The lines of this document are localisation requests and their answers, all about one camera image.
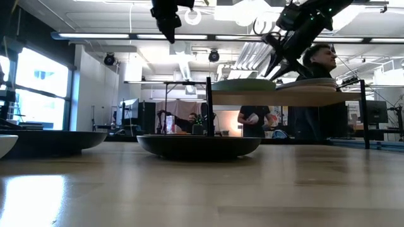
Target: white bowl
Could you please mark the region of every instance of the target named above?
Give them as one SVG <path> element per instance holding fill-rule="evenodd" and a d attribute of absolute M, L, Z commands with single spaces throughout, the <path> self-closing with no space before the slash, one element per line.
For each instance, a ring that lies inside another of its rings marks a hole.
<path fill-rule="evenodd" d="M 18 136 L 0 135 L 0 158 L 13 148 L 17 139 Z"/>

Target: ductwork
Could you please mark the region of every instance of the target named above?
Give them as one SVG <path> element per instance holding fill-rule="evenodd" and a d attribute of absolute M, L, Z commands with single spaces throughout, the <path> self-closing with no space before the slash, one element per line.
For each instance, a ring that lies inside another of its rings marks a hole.
<path fill-rule="evenodd" d="M 191 44 L 185 43 L 184 41 L 177 41 L 170 46 L 170 55 L 176 55 L 178 57 L 177 61 L 183 80 L 191 81 L 191 70 L 188 64 L 188 55 L 191 55 Z M 186 86 L 186 89 L 189 93 L 192 93 L 194 90 L 192 86 Z"/>

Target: person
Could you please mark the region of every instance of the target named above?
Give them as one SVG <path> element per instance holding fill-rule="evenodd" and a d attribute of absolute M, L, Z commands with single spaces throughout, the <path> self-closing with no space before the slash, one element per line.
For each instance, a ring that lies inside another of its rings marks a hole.
<path fill-rule="evenodd" d="M 328 44 L 318 44 L 308 48 L 303 56 L 303 65 L 312 75 L 300 75 L 296 81 L 303 79 L 332 78 L 330 72 L 336 68 L 335 51 Z M 344 120 L 345 102 L 327 107 L 294 107 L 296 139 L 320 141 L 334 135 L 343 137 L 341 126 Z"/>
<path fill-rule="evenodd" d="M 188 120 L 181 119 L 177 116 L 174 117 L 175 124 L 180 127 L 182 131 L 192 133 L 193 126 L 196 123 L 196 119 L 198 118 L 198 115 L 196 113 L 190 113 L 188 116 Z"/>
<path fill-rule="evenodd" d="M 242 124 L 243 137 L 265 138 L 264 117 L 268 120 L 268 125 L 272 125 L 272 118 L 268 106 L 242 106 L 237 121 Z M 251 120 L 251 115 L 256 114 L 257 120 Z"/>

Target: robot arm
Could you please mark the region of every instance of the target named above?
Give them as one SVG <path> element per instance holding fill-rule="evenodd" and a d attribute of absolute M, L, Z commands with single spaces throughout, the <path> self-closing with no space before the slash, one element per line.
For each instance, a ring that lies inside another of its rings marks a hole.
<path fill-rule="evenodd" d="M 290 71 L 297 71 L 303 76 L 310 74 L 310 70 L 300 64 L 297 59 L 324 29 L 333 29 L 332 17 L 352 4 L 353 1 L 308 0 L 300 6 L 294 3 L 286 6 L 276 21 L 276 25 L 287 31 L 287 35 L 284 38 L 278 38 L 269 33 L 261 38 L 274 50 L 264 77 L 267 77 L 283 60 L 285 63 L 270 80 L 273 81 Z"/>

